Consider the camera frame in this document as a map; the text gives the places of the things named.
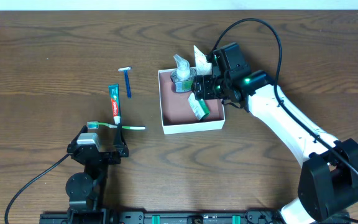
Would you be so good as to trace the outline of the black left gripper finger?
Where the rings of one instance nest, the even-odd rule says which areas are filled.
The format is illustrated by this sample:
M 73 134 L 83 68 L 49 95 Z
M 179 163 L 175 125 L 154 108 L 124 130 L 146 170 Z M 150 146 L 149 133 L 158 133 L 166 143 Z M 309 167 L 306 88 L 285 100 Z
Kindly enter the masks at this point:
M 113 141 L 114 146 L 125 146 L 126 142 L 122 134 L 122 125 L 119 124 L 116 128 L 116 133 Z
M 87 133 L 87 132 L 88 132 L 88 128 L 87 128 L 86 125 L 84 125 L 84 126 L 81 128 L 80 132 L 74 137 L 73 142 L 77 142 L 77 139 L 79 138 L 79 136 L 80 136 L 81 134 Z

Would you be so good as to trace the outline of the green white toothbrush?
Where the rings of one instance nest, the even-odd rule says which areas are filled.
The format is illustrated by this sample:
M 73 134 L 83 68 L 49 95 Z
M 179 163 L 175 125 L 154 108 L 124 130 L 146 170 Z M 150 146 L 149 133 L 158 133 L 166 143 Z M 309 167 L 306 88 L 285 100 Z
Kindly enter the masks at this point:
M 102 123 L 99 121 L 88 121 L 87 122 L 87 127 L 89 129 L 99 129 L 100 126 L 105 126 L 107 128 L 111 128 L 111 129 L 118 128 L 118 125 L 115 125 L 115 124 Z M 122 129 L 141 131 L 141 130 L 145 130 L 146 127 L 145 126 L 122 126 Z

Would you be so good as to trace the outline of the white lotion tube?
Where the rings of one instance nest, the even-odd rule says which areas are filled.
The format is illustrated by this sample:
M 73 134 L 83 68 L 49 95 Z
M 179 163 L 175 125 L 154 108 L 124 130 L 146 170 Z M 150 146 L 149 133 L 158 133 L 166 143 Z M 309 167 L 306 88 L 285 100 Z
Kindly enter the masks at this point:
M 206 55 L 197 46 L 194 45 L 193 48 L 197 75 L 211 75 L 212 63 L 207 61 Z

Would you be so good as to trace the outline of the green white soap packet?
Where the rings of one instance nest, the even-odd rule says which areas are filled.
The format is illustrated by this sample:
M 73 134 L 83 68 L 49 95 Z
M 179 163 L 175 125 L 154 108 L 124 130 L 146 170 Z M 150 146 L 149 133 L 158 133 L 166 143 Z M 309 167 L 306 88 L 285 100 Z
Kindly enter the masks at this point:
M 210 110 L 205 100 L 197 100 L 194 93 L 190 94 L 188 102 L 198 121 L 202 121 L 210 115 Z

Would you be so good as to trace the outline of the clear blue soap pump bottle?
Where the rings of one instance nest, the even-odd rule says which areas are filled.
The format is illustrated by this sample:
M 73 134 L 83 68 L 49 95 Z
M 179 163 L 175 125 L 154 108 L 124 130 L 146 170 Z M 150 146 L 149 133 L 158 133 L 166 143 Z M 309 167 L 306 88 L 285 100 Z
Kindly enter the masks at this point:
M 173 58 L 177 64 L 177 68 L 171 73 L 170 78 L 174 83 L 175 92 L 185 93 L 191 91 L 196 70 L 190 67 L 189 61 L 178 54 L 175 54 Z

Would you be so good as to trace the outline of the green red toothpaste tube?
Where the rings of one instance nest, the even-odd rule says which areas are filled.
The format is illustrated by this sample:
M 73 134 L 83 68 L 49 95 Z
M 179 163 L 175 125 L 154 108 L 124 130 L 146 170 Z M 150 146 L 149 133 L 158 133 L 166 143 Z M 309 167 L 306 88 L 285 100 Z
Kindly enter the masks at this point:
M 119 85 L 118 84 L 109 85 L 109 94 L 110 94 L 111 105 L 112 105 L 113 120 L 115 125 L 118 125 L 121 123 Z

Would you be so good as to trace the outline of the blue disposable razor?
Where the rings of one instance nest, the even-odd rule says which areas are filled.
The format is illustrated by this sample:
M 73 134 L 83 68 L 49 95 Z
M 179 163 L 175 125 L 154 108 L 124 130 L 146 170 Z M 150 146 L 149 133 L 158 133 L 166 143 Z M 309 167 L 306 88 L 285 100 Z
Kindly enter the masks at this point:
M 119 72 L 122 72 L 124 74 L 128 98 L 132 98 L 131 86 L 130 86 L 129 74 L 128 74 L 129 70 L 131 70 L 131 69 L 132 69 L 132 67 L 122 67 L 122 68 L 118 69 Z

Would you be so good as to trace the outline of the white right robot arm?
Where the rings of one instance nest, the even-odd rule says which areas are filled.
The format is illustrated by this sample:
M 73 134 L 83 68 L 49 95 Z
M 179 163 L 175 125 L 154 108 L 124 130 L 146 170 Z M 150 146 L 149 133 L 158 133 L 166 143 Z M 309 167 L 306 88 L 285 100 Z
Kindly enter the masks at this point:
M 343 211 L 358 202 L 358 143 L 340 141 L 305 116 L 265 72 L 195 76 L 198 100 L 229 100 L 265 123 L 301 167 L 298 196 L 280 209 L 285 223 L 355 219 Z

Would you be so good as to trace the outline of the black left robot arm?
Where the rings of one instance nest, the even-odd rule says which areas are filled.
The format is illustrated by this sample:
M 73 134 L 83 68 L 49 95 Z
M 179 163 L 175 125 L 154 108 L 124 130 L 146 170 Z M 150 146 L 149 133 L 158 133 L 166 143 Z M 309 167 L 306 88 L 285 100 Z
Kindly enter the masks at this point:
M 101 152 L 98 134 L 90 133 L 86 126 L 69 143 L 68 155 L 83 165 L 84 171 L 67 180 L 65 190 L 69 208 L 65 223 L 117 223 L 116 212 L 103 207 L 103 193 L 109 166 L 118 165 L 123 157 L 129 156 L 122 125 L 116 129 L 113 146 L 113 149 Z

